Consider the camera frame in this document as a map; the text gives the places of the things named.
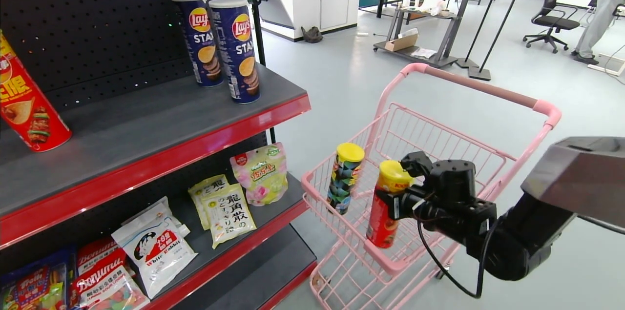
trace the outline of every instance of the cart handle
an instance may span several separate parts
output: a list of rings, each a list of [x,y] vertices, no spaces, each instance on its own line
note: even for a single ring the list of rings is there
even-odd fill
[[[425,63],[411,63],[404,67],[399,74],[389,83],[384,91],[382,92],[382,96],[380,97],[380,102],[377,105],[377,111],[375,112],[375,118],[378,118],[384,112],[384,107],[386,106],[386,99],[391,94],[393,89],[397,87],[401,81],[404,80],[408,76],[409,73],[418,71],[423,74],[429,74],[431,76],[435,76],[446,81],[450,81],[453,83],[457,83],[460,85],[464,85],[465,87],[472,88],[475,90],[479,90],[480,92],[484,92],[490,94],[491,96],[496,96],[502,98],[507,101],[511,101],[512,103],[518,103],[519,105],[523,105],[525,107],[529,107],[532,110],[539,112],[541,114],[547,115],[549,118],[545,121],[545,124],[551,126],[551,128],[555,127],[560,118],[562,117],[562,112],[556,108],[553,104],[543,101],[536,100],[533,97],[524,96],[522,94],[518,94],[515,92],[511,92],[510,90],[502,89],[495,87],[490,84],[480,83],[478,81],[474,81],[473,79],[464,78],[462,76],[458,76],[457,74],[453,74],[451,72],[447,72],[444,70],[439,70],[438,68],[433,68]]]

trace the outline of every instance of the red shelf edge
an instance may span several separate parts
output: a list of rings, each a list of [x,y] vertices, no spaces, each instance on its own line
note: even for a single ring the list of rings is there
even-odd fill
[[[174,305],[178,304],[180,301],[208,283],[208,281],[223,272],[223,270],[239,261],[241,257],[252,251],[269,237],[286,227],[289,223],[291,223],[291,221],[293,221],[297,216],[303,214],[307,209],[308,206],[306,206],[304,201],[300,201],[295,204],[283,212],[280,216],[277,216],[263,227],[255,230],[252,235],[234,245],[230,248],[230,250],[228,250],[228,252],[226,252],[226,254],[217,257],[217,259],[213,260],[205,268],[182,281],[181,284],[168,290],[163,295],[156,297],[144,309],[166,310],[172,308]]]
[[[294,279],[291,279],[279,292],[275,293],[271,299],[269,299],[266,303],[264,303],[258,310],[272,310],[279,304],[284,298],[288,297],[288,295],[295,290],[295,288],[299,287],[300,284],[304,283],[310,274],[312,274],[313,270],[317,267],[317,262],[313,261],[310,265],[306,266],[305,269],[302,270]]]
[[[0,219],[0,250],[311,109],[308,95],[134,161]]]

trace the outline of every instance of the cardboard box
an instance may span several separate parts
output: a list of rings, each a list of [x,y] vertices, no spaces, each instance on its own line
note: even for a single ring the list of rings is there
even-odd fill
[[[403,48],[408,48],[414,46],[419,39],[419,34],[413,34],[412,36],[407,36],[403,38],[397,38],[393,41],[387,41],[384,48],[388,51],[397,51]]]

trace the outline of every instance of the shoe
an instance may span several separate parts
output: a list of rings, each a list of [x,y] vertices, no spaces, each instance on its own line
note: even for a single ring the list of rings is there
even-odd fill
[[[594,57],[581,57],[577,54],[574,58],[575,61],[585,63],[587,65],[598,65],[599,61],[595,60]]]
[[[579,52],[577,52],[576,50],[571,51],[571,56],[577,56],[577,55],[579,55],[579,54],[580,54],[580,53],[579,53]]]

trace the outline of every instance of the person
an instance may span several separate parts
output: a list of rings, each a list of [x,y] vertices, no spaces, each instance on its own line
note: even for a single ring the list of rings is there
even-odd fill
[[[597,8],[594,11],[594,19],[585,28],[578,46],[571,52],[575,61],[597,65],[599,61],[594,59],[592,47],[601,39],[607,28],[614,19],[614,10],[619,5],[625,4],[625,0],[597,0]]]

